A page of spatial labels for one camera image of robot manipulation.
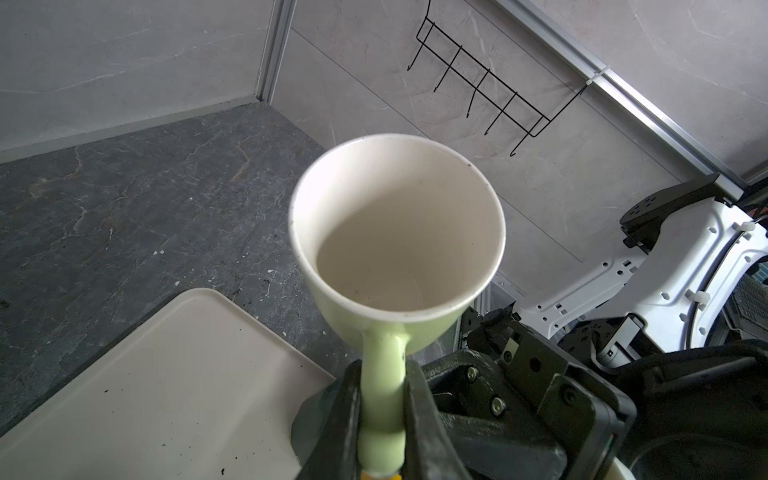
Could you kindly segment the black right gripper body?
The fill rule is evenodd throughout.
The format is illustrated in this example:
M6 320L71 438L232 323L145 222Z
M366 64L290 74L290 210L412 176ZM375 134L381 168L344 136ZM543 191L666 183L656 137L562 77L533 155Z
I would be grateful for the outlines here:
M603 479L637 409L548 339L510 320L497 359L460 350L422 369L460 464L484 479Z

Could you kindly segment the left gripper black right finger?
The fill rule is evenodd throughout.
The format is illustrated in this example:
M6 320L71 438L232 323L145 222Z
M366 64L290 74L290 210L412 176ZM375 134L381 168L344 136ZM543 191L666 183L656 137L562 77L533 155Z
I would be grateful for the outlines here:
M404 479L470 479L441 421L419 364L406 361Z

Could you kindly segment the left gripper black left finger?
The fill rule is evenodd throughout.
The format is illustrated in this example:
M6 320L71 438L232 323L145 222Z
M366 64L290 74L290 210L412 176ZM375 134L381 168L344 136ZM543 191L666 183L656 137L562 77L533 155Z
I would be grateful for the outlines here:
M357 461L361 370L361 360L346 368L324 428L298 479L361 478Z

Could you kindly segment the light green mug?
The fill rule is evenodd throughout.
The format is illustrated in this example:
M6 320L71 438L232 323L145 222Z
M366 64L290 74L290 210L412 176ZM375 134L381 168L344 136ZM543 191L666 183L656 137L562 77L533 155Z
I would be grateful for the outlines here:
M455 324L503 257L489 181L435 141L404 134L338 145L300 178L288 231L329 327L362 356L357 459L376 478L404 465L406 359Z

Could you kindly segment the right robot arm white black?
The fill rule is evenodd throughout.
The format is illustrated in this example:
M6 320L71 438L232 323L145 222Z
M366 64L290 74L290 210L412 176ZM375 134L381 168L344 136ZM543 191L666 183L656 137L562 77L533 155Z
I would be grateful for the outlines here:
M549 293L462 317L419 371L408 479L763 479L767 212L722 176L651 194Z

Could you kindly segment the dark green mug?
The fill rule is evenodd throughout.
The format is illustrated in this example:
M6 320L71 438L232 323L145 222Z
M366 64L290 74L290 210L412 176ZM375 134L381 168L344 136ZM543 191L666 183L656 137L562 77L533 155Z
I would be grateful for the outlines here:
M324 430L341 383L336 379L306 399L291 424L290 444L300 466L307 462Z

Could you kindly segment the beige plastic tray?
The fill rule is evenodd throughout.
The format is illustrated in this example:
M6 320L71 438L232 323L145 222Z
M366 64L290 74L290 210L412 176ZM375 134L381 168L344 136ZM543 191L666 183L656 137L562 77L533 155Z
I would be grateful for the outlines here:
M5 479L291 479L333 378L212 289L160 309L1 439Z

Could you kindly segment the aluminium frame rail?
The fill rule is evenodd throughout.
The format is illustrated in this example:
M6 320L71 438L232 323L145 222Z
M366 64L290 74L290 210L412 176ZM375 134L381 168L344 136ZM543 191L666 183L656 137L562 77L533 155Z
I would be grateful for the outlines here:
M456 88L513 157L580 95L695 169L767 174L763 1L278 1L271 30L278 82L302 39L418 130Z

